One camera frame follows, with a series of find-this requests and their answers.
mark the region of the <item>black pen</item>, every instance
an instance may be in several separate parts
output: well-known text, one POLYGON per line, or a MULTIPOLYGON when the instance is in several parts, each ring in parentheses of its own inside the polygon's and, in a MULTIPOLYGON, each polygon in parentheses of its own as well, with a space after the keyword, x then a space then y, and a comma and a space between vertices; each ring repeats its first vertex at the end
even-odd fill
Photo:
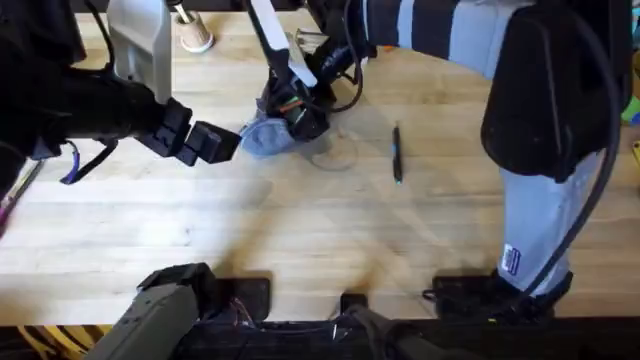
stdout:
POLYGON ((393 144, 391 145, 391 153, 393 155, 393 178, 396 179, 396 184, 402 184, 402 159, 400 153, 400 128, 396 123, 396 127, 393 128, 393 144))

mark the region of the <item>sticker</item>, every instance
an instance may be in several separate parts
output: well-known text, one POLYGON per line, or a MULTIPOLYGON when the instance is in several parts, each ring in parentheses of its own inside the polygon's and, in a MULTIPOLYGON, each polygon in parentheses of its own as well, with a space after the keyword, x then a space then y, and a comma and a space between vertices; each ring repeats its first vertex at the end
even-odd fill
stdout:
POLYGON ((502 255, 502 270, 515 276, 518 273, 520 265, 520 251, 509 244, 504 245, 504 254, 502 255))

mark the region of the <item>wooden tabletop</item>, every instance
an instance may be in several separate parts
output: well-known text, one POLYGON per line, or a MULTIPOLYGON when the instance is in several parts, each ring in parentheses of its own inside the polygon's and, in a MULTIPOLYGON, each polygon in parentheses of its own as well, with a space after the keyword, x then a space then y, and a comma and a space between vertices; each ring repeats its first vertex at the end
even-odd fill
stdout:
MULTIPOLYGON (((203 55, 174 39, 174 97, 194 119, 237 131, 255 111, 267 66, 246 14, 205 14, 218 37, 203 55)), ((303 11, 287 31, 314 28, 303 11)), ((100 67, 105 47, 80 16, 100 67)), ((0 325, 113 323, 156 269, 204 261, 218 276, 268 275, 272 320, 326 319, 347 288, 375 310, 431 317, 419 292, 437 270, 495 267, 502 186, 480 144, 490 82, 404 50, 365 68, 359 105, 296 152, 188 168, 134 140, 74 186, 58 180, 70 150, 51 160, 0 241, 0 325), (403 138, 406 176, 395 184, 391 130, 403 138)), ((335 85, 340 101, 354 89, 335 85)), ((603 201, 572 248, 575 280, 564 316, 640 315, 640 170, 625 129, 603 201)), ((99 147, 78 142, 84 161, 99 147)))

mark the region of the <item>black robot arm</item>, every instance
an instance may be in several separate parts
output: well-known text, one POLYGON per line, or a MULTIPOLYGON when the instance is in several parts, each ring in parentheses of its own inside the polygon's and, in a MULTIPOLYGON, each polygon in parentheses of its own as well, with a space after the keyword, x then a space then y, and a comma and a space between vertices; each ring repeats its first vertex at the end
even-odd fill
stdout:
MULTIPOLYGON (((166 5, 160 1, 159 6, 166 5)), ((84 58, 84 48, 67 0, 6 0, 0 9, 0 197, 27 158, 59 156, 61 145, 71 139, 94 139, 106 147, 65 183, 81 179, 127 137, 188 166, 197 158, 217 163, 233 156, 237 134, 202 121, 192 126, 191 109, 173 98, 158 102, 144 83, 116 75, 113 52, 126 49, 114 49, 101 23, 110 61, 99 70, 71 67, 84 58)), ((169 36, 163 40, 170 41, 169 36)))

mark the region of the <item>cable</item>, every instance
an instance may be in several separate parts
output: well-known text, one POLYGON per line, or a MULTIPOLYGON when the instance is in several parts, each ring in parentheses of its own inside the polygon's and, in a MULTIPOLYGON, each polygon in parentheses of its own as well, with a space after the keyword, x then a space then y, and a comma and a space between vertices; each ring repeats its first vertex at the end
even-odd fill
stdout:
POLYGON ((344 6, 344 19, 342 22, 344 24, 344 32, 347 38, 347 44, 349 45, 349 51, 351 52, 351 57, 353 58, 353 61, 356 67, 354 75, 355 75, 355 79, 358 82, 358 89, 356 90, 356 94, 353 96, 353 99, 351 99, 351 101, 348 104, 337 107, 337 108, 324 108, 314 104, 311 100, 309 100, 306 96, 304 96, 297 89, 294 88, 293 91, 296 94, 296 96, 300 98, 300 100, 304 103, 306 107, 312 110, 320 111, 323 113, 337 114, 354 107, 360 100, 360 97, 362 96, 362 91, 364 89, 364 84, 363 84, 364 77, 362 75, 362 64, 360 63, 360 59, 358 59, 356 47, 353 45, 353 39, 351 38, 351 33, 349 32, 349 7, 350 6, 351 6, 351 0, 347 0, 344 6))
POLYGON ((535 289, 540 286, 553 267, 556 266, 560 258, 562 258, 567 249, 569 249, 580 230, 582 230, 586 224, 589 216, 602 197, 602 193, 604 192, 604 189, 609 182, 609 178, 611 177, 611 173, 613 172, 613 166, 618 155, 618 146, 620 143, 620 95, 618 94, 616 80, 611 73, 611 65, 609 63, 607 53, 602 47, 598 35, 578 14, 573 13, 573 18, 580 37, 582 37, 584 42, 587 44, 594 57, 598 70, 602 75, 607 97, 609 98, 609 139, 606 147, 606 153, 602 160, 602 166, 591 189, 591 193, 589 194, 589 197, 587 197, 587 200, 576 217, 576 220, 573 222, 569 231, 567 231, 567 234, 562 239, 562 242, 553 251, 531 284, 512 300, 506 301, 502 305, 498 305, 493 309, 488 309, 481 313, 480 315, 482 316, 477 316, 480 320, 486 320, 488 317, 492 317, 497 313, 515 308, 533 294, 535 289))
POLYGON ((100 13, 98 12, 98 8, 91 2, 91 0, 84 0, 84 5, 89 9, 91 15, 95 19, 98 27, 100 28, 100 33, 102 33, 102 38, 104 42, 107 44, 107 51, 109 52, 109 61, 105 64, 104 69, 102 71, 111 71, 113 70, 113 64, 115 63, 115 53, 113 50, 113 43, 111 42, 111 38, 109 37, 109 33, 107 32, 107 28, 104 26, 102 19, 100 18, 100 13))

